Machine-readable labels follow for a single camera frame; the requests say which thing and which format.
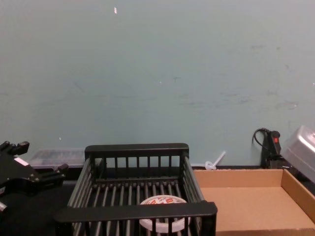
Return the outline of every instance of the teal wall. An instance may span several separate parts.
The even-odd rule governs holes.
[[[315,126],[313,0],[0,0],[0,137],[185,142],[255,165],[252,133]]]

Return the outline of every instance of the cardboard box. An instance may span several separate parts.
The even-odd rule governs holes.
[[[315,236],[315,197],[287,170],[194,171],[217,236]]]

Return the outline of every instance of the black table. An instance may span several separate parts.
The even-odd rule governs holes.
[[[315,184],[303,184],[315,195]],[[9,210],[0,222],[0,236],[55,236],[52,216],[67,205],[73,188],[74,184],[64,184],[35,196],[9,194],[1,197]]]

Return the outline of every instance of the roll of tape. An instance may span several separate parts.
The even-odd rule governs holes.
[[[170,203],[186,203],[186,201],[182,198],[171,196],[171,195],[157,195],[144,200],[141,205],[146,204],[170,204]],[[142,219],[139,221],[140,224],[152,231],[152,220],[150,219]],[[181,218],[172,223],[172,232],[178,232],[185,228],[185,219]],[[156,231],[157,233],[168,233],[168,223],[156,222]]]

